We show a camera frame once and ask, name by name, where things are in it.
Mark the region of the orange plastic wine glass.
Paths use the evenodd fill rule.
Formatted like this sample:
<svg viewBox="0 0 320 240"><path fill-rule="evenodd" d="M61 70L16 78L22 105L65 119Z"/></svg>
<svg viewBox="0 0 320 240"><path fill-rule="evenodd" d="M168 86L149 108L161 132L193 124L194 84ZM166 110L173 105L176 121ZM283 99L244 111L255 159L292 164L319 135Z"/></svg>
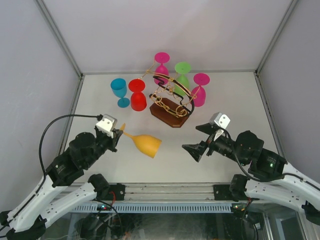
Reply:
<svg viewBox="0 0 320 240"><path fill-rule="evenodd" d="M156 156L160 145L162 144L162 140L148 134L131 135L125 132L125 127L125 123L120 127L120 130L123 132L123 134L133 141L135 147L142 154L153 159Z"/></svg>

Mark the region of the red plastic wine glass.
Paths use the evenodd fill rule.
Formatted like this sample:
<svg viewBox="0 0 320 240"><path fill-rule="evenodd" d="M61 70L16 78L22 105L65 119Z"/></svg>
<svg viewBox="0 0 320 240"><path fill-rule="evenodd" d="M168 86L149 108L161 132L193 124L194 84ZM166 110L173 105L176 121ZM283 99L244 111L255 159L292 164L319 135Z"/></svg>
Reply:
<svg viewBox="0 0 320 240"><path fill-rule="evenodd" d="M130 105L134 111L140 112L147 107L146 96L143 93L145 87L145 83L140 78L133 79L128 84L128 88L132 92Z"/></svg>

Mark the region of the gold wire wine glass rack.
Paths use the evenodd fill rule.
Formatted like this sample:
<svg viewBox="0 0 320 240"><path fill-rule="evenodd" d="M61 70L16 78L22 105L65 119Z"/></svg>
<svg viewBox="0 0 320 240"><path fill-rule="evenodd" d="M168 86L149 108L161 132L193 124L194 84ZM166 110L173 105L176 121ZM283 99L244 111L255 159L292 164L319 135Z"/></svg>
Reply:
<svg viewBox="0 0 320 240"><path fill-rule="evenodd" d="M159 65L154 57L153 64L144 73L144 76L152 75L157 82L157 89L148 96L153 102L149 110L154 117L168 126L180 128L195 110L194 97L189 89L176 81L176 76L156 73ZM185 92L184 96L175 93L175 84Z"/></svg>

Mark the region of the pink wine glass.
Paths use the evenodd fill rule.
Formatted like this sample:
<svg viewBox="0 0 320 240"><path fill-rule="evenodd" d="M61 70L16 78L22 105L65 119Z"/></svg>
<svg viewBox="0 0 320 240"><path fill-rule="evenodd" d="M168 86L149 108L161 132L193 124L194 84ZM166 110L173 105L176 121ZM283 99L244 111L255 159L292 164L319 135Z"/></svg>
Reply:
<svg viewBox="0 0 320 240"><path fill-rule="evenodd" d="M197 73L193 77L196 87L191 91L195 107L202 107L206 101L206 90L204 86L209 84L210 77L206 73Z"/></svg>
<svg viewBox="0 0 320 240"><path fill-rule="evenodd" d="M170 55L167 52L158 52L154 56L154 60L160 65L155 69L155 72L158 74L163 74L169 76L169 70L165 66L170 60Z"/></svg>

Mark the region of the green plastic wine glass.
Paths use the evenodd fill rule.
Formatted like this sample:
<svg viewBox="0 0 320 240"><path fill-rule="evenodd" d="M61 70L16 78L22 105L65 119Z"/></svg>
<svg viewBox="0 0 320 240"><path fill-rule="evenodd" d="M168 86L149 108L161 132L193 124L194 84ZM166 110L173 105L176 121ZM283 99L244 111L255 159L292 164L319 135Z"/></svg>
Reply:
<svg viewBox="0 0 320 240"><path fill-rule="evenodd" d="M182 61L178 62L175 65L174 69L176 73L179 74L178 78L176 78L176 81L189 90L190 83L186 74L188 74L191 71L191 65L186 61ZM174 85L174 92L181 96L186 95L186 93L176 84Z"/></svg>

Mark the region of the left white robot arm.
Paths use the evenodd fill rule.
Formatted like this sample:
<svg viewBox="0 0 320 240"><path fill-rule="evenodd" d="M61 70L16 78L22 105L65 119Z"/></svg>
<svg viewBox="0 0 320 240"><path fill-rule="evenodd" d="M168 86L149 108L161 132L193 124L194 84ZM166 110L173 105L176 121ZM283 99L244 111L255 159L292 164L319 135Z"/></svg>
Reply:
<svg viewBox="0 0 320 240"><path fill-rule="evenodd" d="M8 227L8 240L37 240L57 219L75 207L91 201L104 200L109 196L110 184L98 173L77 190L54 200L75 180L82 177L106 151L116 152L122 130L113 129L112 136L96 130L96 134L82 132L58 155L39 184L20 205L0 213L0 223Z"/></svg>

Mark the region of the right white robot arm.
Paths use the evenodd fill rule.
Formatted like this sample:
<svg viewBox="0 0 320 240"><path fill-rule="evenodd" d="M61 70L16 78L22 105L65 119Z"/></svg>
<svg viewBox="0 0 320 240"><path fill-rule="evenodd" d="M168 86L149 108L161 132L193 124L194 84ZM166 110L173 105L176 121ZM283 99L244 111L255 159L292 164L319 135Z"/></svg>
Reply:
<svg viewBox="0 0 320 240"><path fill-rule="evenodd" d="M214 152L237 163L241 174L234 175L229 192L237 200L243 197L267 200L297 212L316 225L320 223L320 184L299 172L284 157L265 149L264 141L246 130L233 140L229 132L216 123L196 126L208 135L197 144L184 144L192 158Z"/></svg>

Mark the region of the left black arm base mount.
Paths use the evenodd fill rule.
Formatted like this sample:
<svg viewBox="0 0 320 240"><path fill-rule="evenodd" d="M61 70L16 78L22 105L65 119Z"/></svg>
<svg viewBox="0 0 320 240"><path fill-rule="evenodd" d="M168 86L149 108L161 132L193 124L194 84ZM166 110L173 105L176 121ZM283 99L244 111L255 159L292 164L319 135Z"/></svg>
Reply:
<svg viewBox="0 0 320 240"><path fill-rule="evenodd" d="M125 198L126 186L121 183L111 184L108 191L103 190L96 198L102 201L123 201Z"/></svg>

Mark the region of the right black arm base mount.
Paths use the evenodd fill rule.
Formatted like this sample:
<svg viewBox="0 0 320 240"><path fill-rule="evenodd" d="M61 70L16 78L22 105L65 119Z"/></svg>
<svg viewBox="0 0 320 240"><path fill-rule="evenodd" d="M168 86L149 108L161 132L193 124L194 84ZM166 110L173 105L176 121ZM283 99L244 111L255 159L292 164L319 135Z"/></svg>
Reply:
<svg viewBox="0 0 320 240"><path fill-rule="evenodd" d="M230 184L213 185L214 199L216 201L248 201L250 197L245 195L244 186L231 186Z"/></svg>

